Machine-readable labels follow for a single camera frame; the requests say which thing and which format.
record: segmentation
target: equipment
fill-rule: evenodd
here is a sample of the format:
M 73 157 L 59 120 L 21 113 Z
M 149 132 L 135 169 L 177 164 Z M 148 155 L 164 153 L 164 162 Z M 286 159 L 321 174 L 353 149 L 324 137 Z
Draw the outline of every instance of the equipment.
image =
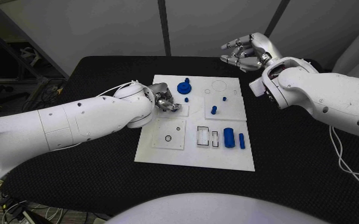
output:
M 102 95 L 118 88 L 113 96 Z M 154 106 L 177 111 L 165 83 L 131 81 L 96 97 L 0 118 L 0 178 L 25 160 L 122 129 L 142 127 Z
M 279 109 L 301 106 L 312 118 L 359 135 L 359 78 L 335 73 L 320 74 L 302 59 L 282 57 L 269 39 L 253 33 L 224 45 L 234 48 L 220 60 L 246 71 L 263 68 L 249 84 L 253 95 L 268 95 Z

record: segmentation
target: white platform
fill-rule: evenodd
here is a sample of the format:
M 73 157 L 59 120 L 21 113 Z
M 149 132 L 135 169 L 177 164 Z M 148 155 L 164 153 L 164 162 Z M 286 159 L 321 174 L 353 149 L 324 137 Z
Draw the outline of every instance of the white platform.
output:
M 190 80 L 191 91 L 183 95 L 177 92 L 177 84 L 184 81 L 185 77 Z M 142 127 L 134 161 L 253 171 L 245 106 L 237 78 L 154 75 L 152 83 L 159 82 L 167 83 L 174 102 L 180 103 L 184 108 L 178 113 L 157 111 L 151 123 Z M 210 114 L 210 104 L 213 103 L 217 106 L 216 115 Z M 183 129 L 177 126 L 180 124 L 178 120 L 184 120 L 185 124 L 181 147 L 177 139 L 172 146 L 171 141 L 162 140 L 162 136 L 180 134 Z M 165 123 L 162 130 L 168 130 L 167 132 L 161 131 L 159 135 L 157 134 L 157 123 Z M 204 149 L 196 145 L 197 126 L 208 128 L 208 147 Z M 223 128 L 233 128 L 233 148 L 224 147 Z M 217 148 L 211 147 L 211 131 L 217 131 Z M 245 136 L 243 150 L 239 148 L 239 133 Z

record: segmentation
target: white board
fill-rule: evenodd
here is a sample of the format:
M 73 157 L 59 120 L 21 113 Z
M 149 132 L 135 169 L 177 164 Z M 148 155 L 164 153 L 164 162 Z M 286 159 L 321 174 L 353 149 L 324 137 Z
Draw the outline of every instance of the white board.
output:
M 177 92 L 177 84 L 184 81 L 184 78 L 188 78 L 191 91 L 188 94 L 183 95 Z M 154 75 L 152 83 L 159 82 L 167 83 L 174 102 L 184 105 L 184 112 L 187 114 L 171 115 L 171 113 L 162 114 L 161 111 L 155 112 L 152 121 L 142 127 L 134 161 L 208 167 L 227 170 L 255 171 L 249 134 L 245 121 L 245 106 L 237 78 Z M 217 99 L 221 99 L 223 96 L 229 101 L 223 102 L 221 104 Z M 216 119 L 206 119 L 206 112 L 208 110 L 204 106 L 206 99 L 210 102 L 208 104 L 211 104 L 211 102 L 216 102 L 217 104 L 217 115 L 213 115 L 216 116 Z M 237 111 L 240 116 L 240 118 L 236 118 L 234 120 L 232 120 L 229 116 L 224 116 L 226 113 L 232 111 L 223 109 L 223 106 L 226 106 L 224 104 L 230 103 L 232 100 L 236 102 L 236 104 L 230 105 L 229 109 L 232 111 Z M 162 119 L 159 122 L 165 122 L 168 119 L 185 121 L 183 150 L 152 147 L 152 143 L 157 143 L 158 141 L 155 135 L 158 119 Z M 197 147 L 197 127 L 208 128 L 207 148 Z M 233 128 L 233 148 L 224 147 L 224 128 Z M 213 131 L 217 131 L 217 148 L 211 147 Z M 245 137 L 245 149 L 239 148 L 239 133 L 242 133 Z

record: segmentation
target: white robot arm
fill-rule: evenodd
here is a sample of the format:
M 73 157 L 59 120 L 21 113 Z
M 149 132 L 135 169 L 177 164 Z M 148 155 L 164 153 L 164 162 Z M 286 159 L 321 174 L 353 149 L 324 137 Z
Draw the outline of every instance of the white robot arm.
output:
M 154 106 L 175 111 L 165 83 L 148 87 L 129 82 L 113 96 L 102 96 L 0 118 L 0 178 L 40 154 L 93 140 L 126 125 L 144 126 Z
M 249 84 L 255 96 L 268 95 L 278 108 L 301 106 L 312 118 L 359 135 L 359 78 L 320 74 L 302 59 L 282 57 L 269 39 L 253 33 L 221 45 L 234 48 L 220 60 L 242 71 L 263 68 Z

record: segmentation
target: black table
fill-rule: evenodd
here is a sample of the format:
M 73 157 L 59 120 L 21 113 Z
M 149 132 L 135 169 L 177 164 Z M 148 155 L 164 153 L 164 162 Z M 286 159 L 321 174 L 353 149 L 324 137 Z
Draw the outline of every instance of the black table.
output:
M 119 132 L 24 162 L 8 174 L 2 190 L 14 198 L 53 207 L 116 214 L 141 202 L 184 192 L 237 194 L 292 207 L 334 223 L 359 221 L 359 182 L 337 167 L 327 125 L 302 108 L 278 110 L 255 98 L 243 73 L 217 58 L 86 57 L 80 60 L 57 104 L 97 95 L 154 74 L 237 77 L 247 118 L 255 172 L 135 163 L 141 129 Z M 359 138 L 338 131 L 344 159 L 359 170 Z

